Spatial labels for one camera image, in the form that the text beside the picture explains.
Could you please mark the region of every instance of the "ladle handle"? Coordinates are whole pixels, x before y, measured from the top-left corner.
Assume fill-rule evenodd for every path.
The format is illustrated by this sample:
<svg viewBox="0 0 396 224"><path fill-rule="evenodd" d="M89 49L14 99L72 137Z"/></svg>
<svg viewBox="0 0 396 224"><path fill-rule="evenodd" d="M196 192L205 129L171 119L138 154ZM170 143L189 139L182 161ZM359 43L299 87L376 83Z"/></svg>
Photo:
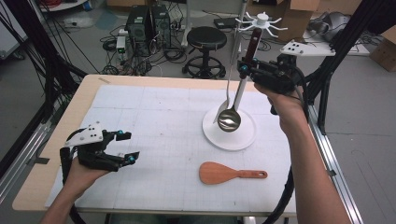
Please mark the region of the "ladle handle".
<svg viewBox="0 0 396 224"><path fill-rule="evenodd" d="M245 55L245 63L251 63L253 61L253 57L256 54L257 46L260 43L260 39L262 38L262 29L256 28L253 30L251 34L250 42L247 47L247 54Z"/></svg>
<svg viewBox="0 0 396 224"><path fill-rule="evenodd" d="M238 177L241 178L266 178L268 176L265 171L257 170L240 170L238 171Z"/></svg>

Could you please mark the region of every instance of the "spatula handle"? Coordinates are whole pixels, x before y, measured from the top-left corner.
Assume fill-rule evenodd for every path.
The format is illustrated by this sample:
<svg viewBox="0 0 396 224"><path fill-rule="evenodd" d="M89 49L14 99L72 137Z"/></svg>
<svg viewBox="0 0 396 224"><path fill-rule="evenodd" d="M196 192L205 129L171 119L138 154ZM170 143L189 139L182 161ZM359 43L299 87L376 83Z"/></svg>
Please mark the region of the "spatula handle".
<svg viewBox="0 0 396 224"><path fill-rule="evenodd" d="M257 170L240 170L238 171L238 177L241 178L266 178L268 176L265 171Z"/></svg>

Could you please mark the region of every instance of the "ladle bowl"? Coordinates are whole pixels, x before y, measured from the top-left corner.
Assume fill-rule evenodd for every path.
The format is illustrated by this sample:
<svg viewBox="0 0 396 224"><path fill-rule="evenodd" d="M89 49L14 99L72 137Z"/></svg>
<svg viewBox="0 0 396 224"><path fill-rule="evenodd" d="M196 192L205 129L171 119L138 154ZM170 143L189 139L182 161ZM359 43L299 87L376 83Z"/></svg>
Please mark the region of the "ladle bowl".
<svg viewBox="0 0 396 224"><path fill-rule="evenodd" d="M236 112L234 106L230 109L223 110L218 117L219 127L227 133L231 133L241 125L241 116Z"/></svg>

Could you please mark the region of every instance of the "white paper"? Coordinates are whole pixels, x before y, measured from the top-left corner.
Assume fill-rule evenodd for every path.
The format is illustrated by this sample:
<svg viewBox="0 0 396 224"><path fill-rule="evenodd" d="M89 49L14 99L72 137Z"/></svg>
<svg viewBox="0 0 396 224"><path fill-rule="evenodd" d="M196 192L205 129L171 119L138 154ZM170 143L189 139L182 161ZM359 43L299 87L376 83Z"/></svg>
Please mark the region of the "white paper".
<svg viewBox="0 0 396 224"><path fill-rule="evenodd" d="M100 121L108 131L132 133L112 141L107 154L140 151L136 164L101 177L77 201L78 207L177 212L271 212L286 183L289 145L270 114L266 97L244 92L239 108L253 117L257 138L248 148L227 151L205 138L205 113L225 100L225 91L105 85L97 92L81 128ZM199 167L215 161L235 170L264 170L266 179L236 178L205 185ZM62 187L62 172L47 200ZM285 212L295 212L294 197Z"/></svg>

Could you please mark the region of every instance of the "forearm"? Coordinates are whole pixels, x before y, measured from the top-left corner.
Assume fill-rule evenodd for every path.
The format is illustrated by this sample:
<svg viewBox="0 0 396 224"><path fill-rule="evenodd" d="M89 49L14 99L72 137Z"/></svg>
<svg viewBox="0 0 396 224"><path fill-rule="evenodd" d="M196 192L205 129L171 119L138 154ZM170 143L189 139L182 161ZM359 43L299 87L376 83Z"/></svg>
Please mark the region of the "forearm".
<svg viewBox="0 0 396 224"><path fill-rule="evenodd" d="M287 137L299 222L350 223L309 126L306 122L294 124L287 132Z"/></svg>
<svg viewBox="0 0 396 224"><path fill-rule="evenodd" d="M40 223L66 223L70 208L73 206L76 199L77 197L71 196L67 190L62 189Z"/></svg>

